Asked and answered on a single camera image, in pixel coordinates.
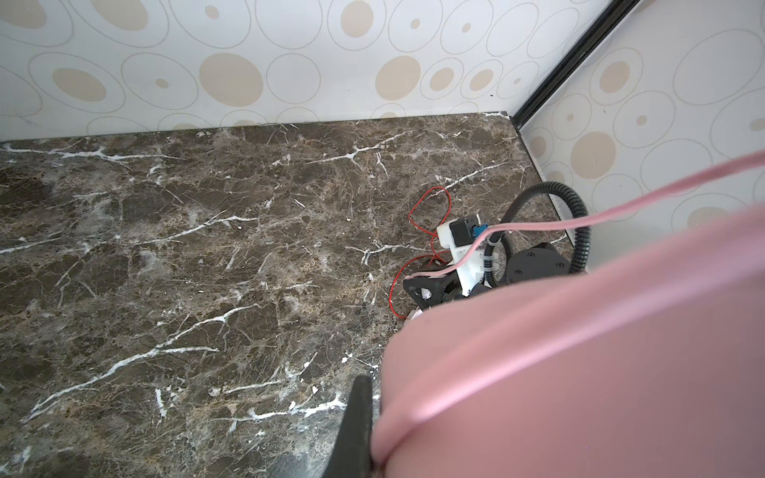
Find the pink headset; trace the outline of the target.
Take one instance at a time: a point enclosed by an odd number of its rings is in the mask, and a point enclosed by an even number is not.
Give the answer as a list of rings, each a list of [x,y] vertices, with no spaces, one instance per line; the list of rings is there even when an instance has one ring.
[[[764,210],[435,307],[381,378],[388,477],[760,477]]]

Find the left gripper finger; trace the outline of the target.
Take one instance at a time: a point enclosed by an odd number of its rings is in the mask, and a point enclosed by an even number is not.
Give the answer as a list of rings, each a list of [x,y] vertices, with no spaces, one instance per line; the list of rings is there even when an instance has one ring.
[[[373,427],[373,381],[356,376],[323,478],[367,478],[372,476],[371,435]]]

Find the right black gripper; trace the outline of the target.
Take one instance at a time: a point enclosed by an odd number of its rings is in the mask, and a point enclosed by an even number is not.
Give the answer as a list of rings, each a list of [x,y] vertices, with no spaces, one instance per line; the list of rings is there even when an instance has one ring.
[[[404,280],[404,290],[420,310],[465,299],[456,272],[442,277],[412,277]]]

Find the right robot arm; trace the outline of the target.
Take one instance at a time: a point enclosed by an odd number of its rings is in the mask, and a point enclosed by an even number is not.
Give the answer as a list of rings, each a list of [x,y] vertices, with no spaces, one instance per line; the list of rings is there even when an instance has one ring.
[[[414,301],[414,310],[396,316],[414,318],[438,305],[472,298],[493,289],[537,279],[575,275],[586,271],[592,230],[576,228],[573,238],[559,239],[553,232],[496,232],[471,246],[489,228],[477,214],[449,220],[428,231],[430,254],[404,264],[394,276],[388,303],[394,304],[396,287]]]

